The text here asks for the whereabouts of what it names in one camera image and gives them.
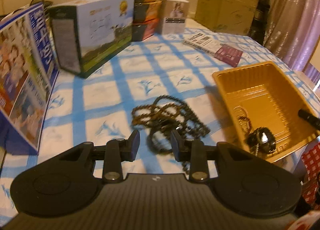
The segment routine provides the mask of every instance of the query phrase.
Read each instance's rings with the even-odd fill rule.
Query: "orange tray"
[[[298,117],[301,108],[314,114],[313,110],[272,61],[224,70],[212,76],[236,127],[238,147],[250,151],[243,129],[245,124],[238,120],[245,112],[252,131],[267,127],[276,138],[274,153],[258,154],[269,162],[282,159],[319,136],[319,131]]]

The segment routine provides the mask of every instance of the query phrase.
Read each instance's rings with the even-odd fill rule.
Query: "table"
[[[213,33],[204,29],[185,29],[185,35],[203,32],[221,42],[244,50],[239,66],[272,60],[299,88],[319,115],[320,103],[308,86],[286,64],[249,37]],[[0,226],[16,213],[10,198],[15,176],[79,143],[92,141],[104,145],[114,138],[127,138],[131,132],[131,110],[149,104],[163,94],[185,100],[200,120],[211,129],[203,139],[207,145],[218,141],[234,143],[236,131],[212,79],[212,73],[229,65],[182,44],[183,35],[154,35],[134,42],[89,78],[81,79],[60,72],[44,122],[39,156],[7,155],[0,179]],[[124,176],[133,173],[178,173],[181,164],[172,155],[160,156],[146,146],[148,131],[140,132],[141,143],[132,163],[123,162]],[[298,154],[286,159],[291,170]],[[210,177],[216,177],[214,162],[209,162]],[[97,162],[95,177],[101,177],[102,162]]]

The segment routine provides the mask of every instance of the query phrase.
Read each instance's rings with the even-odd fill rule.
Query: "purple curtain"
[[[290,68],[316,77],[307,65],[319,36],[320,0],[270,0],[264,46]]]

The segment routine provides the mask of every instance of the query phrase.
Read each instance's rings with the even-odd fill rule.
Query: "red checkered fabric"
[[[311,180],[316,177],[320,172],[320,143],[308,152],[303,153],[301,159],[307,168],[308,179]]]

